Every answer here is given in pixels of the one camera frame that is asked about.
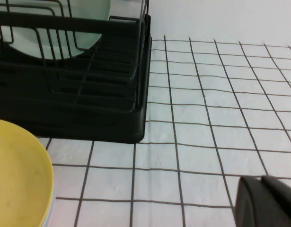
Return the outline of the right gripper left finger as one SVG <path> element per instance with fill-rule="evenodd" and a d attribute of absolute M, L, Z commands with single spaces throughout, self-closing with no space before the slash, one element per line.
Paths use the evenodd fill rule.
<path fill-rule="evenodd" d="M 261 179 L 250 176 L 239 180 L 234 217 L 238 227 L 291 227 L 291 217 Z"/>

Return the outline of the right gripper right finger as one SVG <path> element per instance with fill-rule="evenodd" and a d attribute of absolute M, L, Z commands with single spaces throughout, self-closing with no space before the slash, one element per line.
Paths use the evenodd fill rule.
<path fill-rule="evenodd" d="M 291 187 L 273 176 L 263 176 L 261 182 L 267 187 L 285 213 L 291 217 Z"/>

